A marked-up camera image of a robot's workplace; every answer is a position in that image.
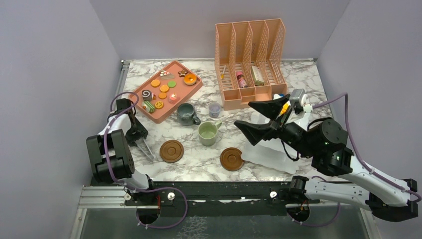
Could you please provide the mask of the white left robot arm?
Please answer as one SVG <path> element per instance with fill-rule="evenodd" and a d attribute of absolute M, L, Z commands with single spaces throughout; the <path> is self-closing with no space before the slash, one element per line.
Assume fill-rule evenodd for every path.
<path fill-rule="evenodd" d="M 98 182 L 115 183 L 133 193 L 144 204 L 156 200 L 152 179 L 136 171 L 130 146 L 146 143 L 148 130 L 135 117 L 135 101 L 118 94 L 110 104 L 107 124 L 98 134 L 86 139 L 89 160 L 94 178 Z"/>

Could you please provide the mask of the green layered cake slice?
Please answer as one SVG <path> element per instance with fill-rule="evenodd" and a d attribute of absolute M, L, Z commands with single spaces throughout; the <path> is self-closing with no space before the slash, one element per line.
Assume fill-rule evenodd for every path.
<path fill-rule="evenodd" d="M 156 110 L 155 105 L 152 104 L 150 101 L 143 101 L 142 102 L 142 108 L 150 114 L 155 112 L 155 110 Z"/>

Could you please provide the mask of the yellow frosted donut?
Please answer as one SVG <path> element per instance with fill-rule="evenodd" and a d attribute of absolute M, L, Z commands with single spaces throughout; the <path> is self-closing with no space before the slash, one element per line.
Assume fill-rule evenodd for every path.
<path fill-rule="evenodd" d="M 280 115 L 283 115 L 286 111 L 287 111 L 287 109 L 289 108 L 289 104 L 288 103 L 285 103 L 283 106 L 282 106 L 282 109 L 281 109 L 281 111 L 280 111 Z"/>

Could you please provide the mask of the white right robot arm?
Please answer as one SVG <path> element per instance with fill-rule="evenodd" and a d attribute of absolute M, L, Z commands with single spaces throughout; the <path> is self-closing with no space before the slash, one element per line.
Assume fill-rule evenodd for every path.
<path fill-rule="evenodd" d="M 279 139 L 283 146 L 297 152 L 297 158 L 311 158 L 312 167 L 326 176 L 337 176 L 354 184 L 353 187 L 322 183 L 295 176 L 287 189 L 288 198 L 295 203 L 326 199 L 338 203 L 356 204 L 382 220 L 402 222 L 418 216 L 417 183 L 413 179 L 399 180 L 377 171 L 360 158 L 347 129 L 332 118 L 317 119 L 312 128 L 303 129 L 292 116 L 311 110 L 310 104 L 298 107 L 289 103 L 288 96 L 249 105 L 269 119 L 265 124 L 243 120 L 234 122 L 251 145 L 260 141 Z"/>

